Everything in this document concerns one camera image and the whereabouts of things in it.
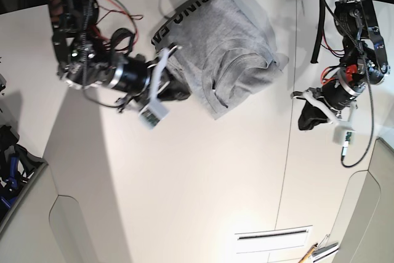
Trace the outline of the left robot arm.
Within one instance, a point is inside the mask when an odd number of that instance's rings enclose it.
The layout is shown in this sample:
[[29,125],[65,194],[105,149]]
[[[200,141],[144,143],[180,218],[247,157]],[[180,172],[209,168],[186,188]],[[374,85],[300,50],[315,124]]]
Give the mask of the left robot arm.
[[318,61],[320,47],[326,40],[324,23],[329,12],[343,49],[335,51],[338,65],[327,67],[321,74],[321,87],[293,92],[292,97],[304,100],[298,119],[301,131],[342,118],[342,110],[353,103],[363,91],[380,84],[389,75],[384,39],[380,33],[372,0],[320,0],[319,19],[311,63]]

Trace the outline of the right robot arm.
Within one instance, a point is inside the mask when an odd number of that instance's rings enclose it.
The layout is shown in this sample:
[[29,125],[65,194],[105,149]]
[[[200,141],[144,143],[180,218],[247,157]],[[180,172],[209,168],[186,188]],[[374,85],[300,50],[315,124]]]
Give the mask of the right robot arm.
[[[107,1],[135,22],[121,2]],[[136,28],[118,28],[109,38],[102,34],[97,0],[49,0],[49,5],[57,76],[82,91],[88,101],[121,113],[132,102],[141,110],[191,95],[186,84],[167,69],[167,60],[178,45],[170,44],[148,60],[132,55],[138,40]]]

